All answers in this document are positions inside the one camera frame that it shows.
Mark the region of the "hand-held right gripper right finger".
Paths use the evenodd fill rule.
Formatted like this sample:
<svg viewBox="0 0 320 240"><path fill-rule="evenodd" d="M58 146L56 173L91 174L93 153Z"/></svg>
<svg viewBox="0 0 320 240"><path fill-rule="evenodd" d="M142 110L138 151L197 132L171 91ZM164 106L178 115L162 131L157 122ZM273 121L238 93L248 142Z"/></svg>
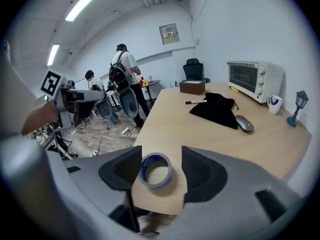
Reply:
<svg viewBox="0 0 320 240"><path fill-rule="evenodd" d="M298 213L300 197L248 160L183 146L187 181L175 240L272 240Z"/></svg>

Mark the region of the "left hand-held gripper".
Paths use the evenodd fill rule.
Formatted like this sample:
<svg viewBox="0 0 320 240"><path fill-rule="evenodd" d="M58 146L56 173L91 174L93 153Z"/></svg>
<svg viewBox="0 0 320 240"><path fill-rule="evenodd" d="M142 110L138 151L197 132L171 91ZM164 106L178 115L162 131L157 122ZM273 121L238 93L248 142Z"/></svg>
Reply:
<svg viewBox="0 0 320 240"><path fill-rule="evenodd" d="M75 108L74 103L80 101L102 101L107 94L104 91L77 92L61 73L49 69L44 77L40 91L53 103L57 113L59 130L67 130L73 126L69 110Z"/></svg>

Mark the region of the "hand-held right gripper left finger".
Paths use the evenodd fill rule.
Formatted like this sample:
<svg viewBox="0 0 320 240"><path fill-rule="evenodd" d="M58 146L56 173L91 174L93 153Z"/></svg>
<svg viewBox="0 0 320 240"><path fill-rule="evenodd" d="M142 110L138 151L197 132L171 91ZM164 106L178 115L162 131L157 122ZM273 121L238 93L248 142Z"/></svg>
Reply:
<svg viewBox="0 0 320 240"><path fill-rule="evenodd" d="M110 215L119 207L132 209L132 186L142 164L140 145L65 163L77 167L70 176L81 192L103 214Z"/></svg>

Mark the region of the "clear tape roll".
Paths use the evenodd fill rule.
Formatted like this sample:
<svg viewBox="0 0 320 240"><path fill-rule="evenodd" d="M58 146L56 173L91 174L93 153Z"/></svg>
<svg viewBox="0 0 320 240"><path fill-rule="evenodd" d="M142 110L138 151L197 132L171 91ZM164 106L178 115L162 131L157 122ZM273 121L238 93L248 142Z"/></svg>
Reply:
<svg viewBox="0 0 320 240"><path fill-rule="evenodd" d="M164 179L162 179L160 182L149 183L147 180L148 169L150 169L151 166L156 163L164 164L168 168L167 174L165 175ZM172 167L171 161L163 153L159 153L159 152L150 153L142 159L141 168L137 177L139 181L148 189L152 189L152 190L163 189L166 186L168 186L173 179L173 167Z"/></svg>

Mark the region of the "person's left forearm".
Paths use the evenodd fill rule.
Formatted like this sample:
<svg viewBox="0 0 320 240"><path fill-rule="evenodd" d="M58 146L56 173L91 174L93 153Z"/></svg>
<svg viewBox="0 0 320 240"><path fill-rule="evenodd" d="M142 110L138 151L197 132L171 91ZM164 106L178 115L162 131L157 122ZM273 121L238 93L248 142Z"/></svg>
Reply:
<svg viewBox="0 0 320 240"><path fill-rule="evenodd" d="M54 102L50 101L30 111L23 124L21 134L28 135L29 133L43 127L46 124L57 122L58 112Z"/></svg>

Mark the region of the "black backpack with oval shell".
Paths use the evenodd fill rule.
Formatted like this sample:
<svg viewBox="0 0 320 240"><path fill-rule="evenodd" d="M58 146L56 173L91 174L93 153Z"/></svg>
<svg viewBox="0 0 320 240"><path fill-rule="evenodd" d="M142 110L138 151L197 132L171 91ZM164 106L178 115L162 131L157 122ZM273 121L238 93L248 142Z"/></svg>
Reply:
<svg viewBox="0 0 320 240"><path fill-rule="evenodd" d="M138 101L131 89L126 69L119 62L111 64L108 76L124 113L129 118L135 118L139 113Z"/></svg>
<svg viewBox="0 0 320 240"><path fill-rule="evenodd" d="M99 91L104 94L103 99L101 99L95 103L95 107L103 119L112 121L112 118L113 118L112 107L109 103L108 96L107 96L106 92L103 91L100 88L100 86L97 84L93 84L92 87L90 88L90 90L91 91Z"/></svg>

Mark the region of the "round black table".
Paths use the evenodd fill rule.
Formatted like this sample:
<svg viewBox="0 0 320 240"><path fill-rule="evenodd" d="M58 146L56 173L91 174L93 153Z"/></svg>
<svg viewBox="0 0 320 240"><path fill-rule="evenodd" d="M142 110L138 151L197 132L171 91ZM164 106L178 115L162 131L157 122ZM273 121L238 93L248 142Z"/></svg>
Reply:
<svg viewBox="0 0 320 240"><path fill-rule="evenodd" d="M143 85L140 86L142 89L143 89L143 88L146 89L146 91L147 91L147 93L148 93L148 96L149 96L149 101L150 101L151 105L154 104L154 100L153 100L152 95L151 95L151 92L150 92L150 86L159 84L160 82L161 82L160 80L152 80L152 81L148 82L148 86L143 86Z"/></svg>

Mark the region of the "grey computer mouse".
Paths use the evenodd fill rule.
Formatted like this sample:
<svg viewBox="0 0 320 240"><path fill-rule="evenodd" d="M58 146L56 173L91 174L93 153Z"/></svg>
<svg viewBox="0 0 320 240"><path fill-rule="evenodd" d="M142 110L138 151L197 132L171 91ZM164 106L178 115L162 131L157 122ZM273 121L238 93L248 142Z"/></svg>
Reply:
<svg viewBox="0 0 320 240"><path fill-rule="evenodd" d="M235 115L236 122L238 126L246 133L250 133L254 130L254 126L248 119L242 115Z"/></svg>

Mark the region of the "grey clog shoe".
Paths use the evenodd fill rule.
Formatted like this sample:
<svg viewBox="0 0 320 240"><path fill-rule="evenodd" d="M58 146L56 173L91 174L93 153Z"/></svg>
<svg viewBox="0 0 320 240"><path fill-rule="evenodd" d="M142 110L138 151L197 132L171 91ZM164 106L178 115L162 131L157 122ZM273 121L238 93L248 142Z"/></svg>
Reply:
<svg viewBox="0 0 320 240"><path fill-rule="evenodd" d="M157 231L148 232L146 234L143 234L142 236L146 239L156 240L158 236L160 235Z"/></svg>

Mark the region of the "white mug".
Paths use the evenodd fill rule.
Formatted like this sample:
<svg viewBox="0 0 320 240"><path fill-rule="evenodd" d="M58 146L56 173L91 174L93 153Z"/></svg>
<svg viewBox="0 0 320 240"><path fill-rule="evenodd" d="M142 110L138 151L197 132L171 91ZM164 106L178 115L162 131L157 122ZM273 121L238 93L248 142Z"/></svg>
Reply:
<svg viewBox="0 0 320 240"><path fill-rule="evenodd" d="M283 103L283 99L277 95L271 95L267 98L267 105L269 112L273 115L276 115L280 110Z"/></svg>

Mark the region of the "black office chair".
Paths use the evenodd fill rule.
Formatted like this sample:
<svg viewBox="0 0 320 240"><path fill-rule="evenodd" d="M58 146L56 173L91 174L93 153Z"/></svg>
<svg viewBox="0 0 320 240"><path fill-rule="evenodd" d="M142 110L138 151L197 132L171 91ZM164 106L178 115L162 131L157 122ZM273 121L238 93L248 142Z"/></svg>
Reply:
<svg viewBox="0 0 320 240"><path fill-rule="evenodd" d="M209 83L210 79L204 77L204 66L197 58L190 58L183 66L187 81L205 81Z"/></svg>

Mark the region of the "blue lantern figurine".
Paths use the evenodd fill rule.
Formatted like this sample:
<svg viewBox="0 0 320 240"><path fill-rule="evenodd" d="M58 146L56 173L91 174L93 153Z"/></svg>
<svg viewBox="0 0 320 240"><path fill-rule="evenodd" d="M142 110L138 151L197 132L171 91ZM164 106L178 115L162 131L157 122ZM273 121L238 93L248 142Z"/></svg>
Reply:
<svg viewBox="0 0 320 240"><path fill-rule="evenodd" d="M309 101L309 98L304 90L298 91L296 93L296 100L295 100L295 105L296 105L296 110L292 116L289 116L286 121L287 123L295 128L297 126L297 115L299 110L303 109L307 102Z"/></svg>

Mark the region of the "white toaster oven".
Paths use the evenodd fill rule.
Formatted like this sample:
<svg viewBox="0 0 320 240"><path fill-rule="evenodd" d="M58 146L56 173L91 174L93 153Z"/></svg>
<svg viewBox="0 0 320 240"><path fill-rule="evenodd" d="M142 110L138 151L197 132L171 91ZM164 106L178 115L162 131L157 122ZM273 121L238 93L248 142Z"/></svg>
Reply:
<svg viewBox="0 0 320 240"><path fill-rule="evenodd" d="M228 86L251 97L260 104L271 95L279 95L284 70L263 61L228 61Z"/></svg>

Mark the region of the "black drawstring pouch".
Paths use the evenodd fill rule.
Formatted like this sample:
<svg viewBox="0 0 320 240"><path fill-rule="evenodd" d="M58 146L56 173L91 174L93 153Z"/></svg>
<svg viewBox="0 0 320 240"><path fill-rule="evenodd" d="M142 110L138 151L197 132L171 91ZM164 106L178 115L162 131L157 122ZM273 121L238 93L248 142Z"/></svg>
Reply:
<svg viewBox="0 0 320 240"><path fill-rule="evenodd" d="M189 111L191 115L231 129L238 128L232 109L236 107L239 110L239 107L234 99L226 98L219 93L207 92L203 100L206 102L198 103Z"/></svg>

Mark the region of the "grey electrical wall panel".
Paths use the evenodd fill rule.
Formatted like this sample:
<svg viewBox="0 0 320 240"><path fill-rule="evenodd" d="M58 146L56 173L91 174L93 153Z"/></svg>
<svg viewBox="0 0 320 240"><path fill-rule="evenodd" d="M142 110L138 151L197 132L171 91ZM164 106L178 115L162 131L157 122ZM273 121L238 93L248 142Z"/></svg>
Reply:
<svg viewBox="0 0 320 240"><path fill-rule="evenodd" d="M178 29L175 23L159 27L163 45L177 43L180 41Z"/></svg>

